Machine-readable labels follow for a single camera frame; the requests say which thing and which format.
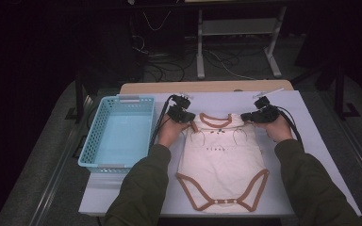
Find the metal stand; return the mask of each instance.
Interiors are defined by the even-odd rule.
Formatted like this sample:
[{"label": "metal stand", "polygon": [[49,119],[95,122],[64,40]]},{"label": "metal stand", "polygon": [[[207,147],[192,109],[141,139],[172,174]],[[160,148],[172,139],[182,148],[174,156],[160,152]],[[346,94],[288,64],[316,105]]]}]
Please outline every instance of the metal stand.
[{"label": "metal stand", "polygon": [[349,108],[349,111],[343,111],[343,92],[345,85],[345,73],[341,70],[340,64],[339,72],[337,73],[336,83],[335,83],[335,103],[334,108],[339,117],[346,121],[345,117],[358,117],[360,114],[352,103],[347,103],[346,106]]},{"label": "metal stand", "polygon": [[66,120],[75,120],[75,123],[78,124],[83,115],[84,115],[84,106],[83,106],[83,91],[82,91],[82,81],[81,81],[81,76],[78,74],[75,77],[75,104],[76,107],[72,107],[69,109],[69,111],[67,112],[66,115]]},{"label": "metal stand", "polygon": [[203,12],[200,9],[198,18],[198,53],[196,55],[198,79],[205,79],[202,36],[242,34],[272,34],[271,42],[269,46],[264,49],[264,54],[269,61],[273,76],[275,78],[282,77],[272,52],[278,39],[286,10],[287,7],[282,7],[277,18],[203,21]]}]

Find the metal frame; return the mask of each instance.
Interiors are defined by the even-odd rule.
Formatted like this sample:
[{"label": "metal frame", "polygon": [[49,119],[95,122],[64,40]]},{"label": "metal frame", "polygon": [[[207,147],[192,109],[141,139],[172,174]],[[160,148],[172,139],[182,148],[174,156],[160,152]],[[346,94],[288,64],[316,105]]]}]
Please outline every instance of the metal frame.
[{"label": "metal frame", "polygon": [[[202,50],[202,37],[210,35],[239,35],[239,34],[272,34],[270,44],[264,49],[264,54],[269,61],[272,74],[275,78],[281,78],[282,74],[272,54],[278,35],[284,20],[287,7],[281,7],[276,19],[246,19],[246,20],[225,20],[225,21],[204,21],[203,12],[199,9],[198,18],[198,53],[196,55],[197,76],[199,80],[205,79],[205,65]],[[233,29],[229,29],[227,24],[232,24]],[[266,26],[273,24],[273,27],[266,29]]]}]

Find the table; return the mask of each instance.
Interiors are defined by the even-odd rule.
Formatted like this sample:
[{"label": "table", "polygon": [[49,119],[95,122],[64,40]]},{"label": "table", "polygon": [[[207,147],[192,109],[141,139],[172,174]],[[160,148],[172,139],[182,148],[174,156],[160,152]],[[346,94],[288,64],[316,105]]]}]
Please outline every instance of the table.
[{"label": "table", "polygon": [[[214,117],[221,117],[230,112],[239,114],[255,111],[255,99],[252,98],[254,95],[258,94],[261,90],[269,91],[280,88],[284,88],[285,90],[276,92],[268,97],[271,103],[286,108],[293,115],[302,136],[305,151],[313,154],[322,162],[356,213],[361,215],[352,194],[337,170],[331,155],[328,153],[299,91],[293,90],[288,81],[125,84],[122,87],[121,94],[149,94],[149,92],[151,92],[150,94],[156,97],[156,113],[159,114],[161,107],[169,95],[180,91],[187,92],[188,95],[191,96],[190,112],[199,113],[204,110],[205,112],[212,113]],[[171,147],[172,161],[169,165],[168,172],[169,185],[161,215],[163,217],[243,216],[252,218],[281,218],[292,216],[294,213],[282,184],[279,171],[280,165],[273,151],[275,143],[270,141],[265,131],[261,129],[256,130],[256,135],[260,149],[263,151],[265,166],[270,171],[269,180],[256,211],[244,214],[209,215],[193,210],[184,190],[175,178],[178,160],[182,153],[180,150],[183,149],[184,145],[183,137],[180,136]],[[79,212],[90,216],[103,216],[117,197],[122,179],[122,175],[92,173]]]}]

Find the brown trim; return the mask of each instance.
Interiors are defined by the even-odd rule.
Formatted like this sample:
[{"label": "brown trim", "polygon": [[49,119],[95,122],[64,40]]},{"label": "brown trim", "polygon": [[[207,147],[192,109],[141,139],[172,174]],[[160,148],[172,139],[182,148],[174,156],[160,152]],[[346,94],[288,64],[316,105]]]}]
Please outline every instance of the brown trim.
[{"label": "brown trim", "polygon": [[193,133],[198,133],[199,129],[198,126],[196,126],[195,121],[191,121],[190,126],[192,127]]},{"label": "brown trim", "polygon": [[[243,206],[245,209],[247,209],[249,212],[253,212],[254,210],[256,210],[257,206],[258,206],[258,202],[260,200],[260,197],[264,191],[264,187],[266,186],[267,183],[267,179],[269,177],[269,171],[267,169],[263,169],[260,172],[258,172],[255,177],[252,179],[252,181],[248,184],[248,187],[246,188],[245,192],[243,192],[243,194],[237,198],[237,199],[227,199],[227,200],[213,200],[211,199],[207,193],[205,193],[205,191],[202,189],[201,185],[199,185],[198,182],[196,182],[193,178],[188,177],[184,174],[181,174],[179,172],[176,173],[177,179],[180,182],[181,186],[183,187],[185,193],[187,194],[187,197],[190,201],[190,203],[192,204],[193,209],[198,210],[198,211],[203,211],[205,209],[207,209],[210,205],[213,204],[225,204],[225,203],[237,203],[241,206]],[[252,192],[252,189],[255,185],[255,183],[257,182],[257,180],[263,177],[263,180],[260,184],[260,188],[257,191],[257,194],[255,195],[255,200],[252,206],[250,206],[249,204],[243,202],[248,195]],[[185,182],[183,180],[189,181],[191,182],[194,186],[196,186],[196,188],[199,190],[199,192],[201,193],[201,195],[207,200],[207,203],[202,205],[201,207],[198,207],[194,201],[194,199],[192,198],[192,195],[190,194],[187,185],[185,184]]]},{"label": "brown trim", "polygon": [[[188,177],[184,174],[181,174],[179,172],[177,172],[177,179],[178,181],[180,182],[181,186],[183,187],[185,193],[187,194],[187,197],[190,201],[190,203],[192,204],[192,207],[195,209],[195,210],[198,210],[198,211],[203,211],[205,209],[207,209],[207,207],[209,207],[210,205],[214,204],[214,200],[212,200],[208,195],[207,193],[205,193],[205,191],[202,189],[201,185],[199,185],[198,182],[196,182],[194,179],[192,179],[191,177]],[[185,182],[183,180],[186,180],[186,181],[189,181],[191,182],[194,186],[196,186],[196,188],[198,188],[199,192],[201,193],[201,195],[207,200],[207,203],[204,204],[203,206],[201,207],[198,207],[195,203],[195,200],[192,198],[192,196],[190,195],[190,192],[187,188],[187,185],[185,184]]]},{"label": "brown trim", "polygon": [[[254,187],[256,181],[263,176],[263,181],[261,182],[260,188],[257,191],[257,194],[255,196],[255,201],[253,203],[252,206],[246,204],[245,202],[243,202],[248,195],[251,193],[252,188]],[[237,198],[238,204],[240,204],[241,206],[245,207],[247,210],[249,210],[250,212],[253,212],[257,206],[258,206],[258,201],[260,200],[261,194],[264,191],[264,187],[266,186],[267,183],[267,179],[269,178],[269,171],[267,169],[263,169],[261,170],[258,174],[255,175],[255,177],[252,179],[251,183],[249,183],[248,187],[246,188],[245,192],[239,197]]]},{"label": "brown trim", "polygon": [[[207,114],[205,113],[201,113],[199,115],[201,121],[210,126],[210,127],[213,127],[213,128],[217,128],[217,129],[221,129],[221,128],[224,128],[225,126],[229,125],[231,122],[232,122],[232,117],[231,117],[231,114],[228,114],[228,118],[227,119],[218,119],[218,118],[214,118],[214,117],[211,117],[211,116],[208,116]],[[225,123],[223,124],[213,124],[213,123],[210,123],[208,121],[205,120],[206,119],[209,119],[209,120],[214,120],[214,121],[226,121]]]}]

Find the hand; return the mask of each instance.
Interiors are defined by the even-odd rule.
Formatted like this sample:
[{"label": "hand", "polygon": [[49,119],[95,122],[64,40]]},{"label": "hand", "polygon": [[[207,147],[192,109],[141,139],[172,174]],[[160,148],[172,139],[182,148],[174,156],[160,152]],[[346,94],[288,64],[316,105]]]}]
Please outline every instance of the hand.
[{"label": "hand", "polygon": [[170,119],[166,114],[161,121],[161,127],[158,131],[158,144],[170,148],[172,144],[177,140],[178,135],[182,130],[187,128],[189,125],[187,123],[178,123]]},{"label": "hand", "polygon": [[293,139],[292,133],[290,131],[290,126],[281,115],[278,116],[278,118],[273,122],[254,123],[254,126],[265,129],[267,132],[267,136],[269,136],[277,143],[286,139]]}]

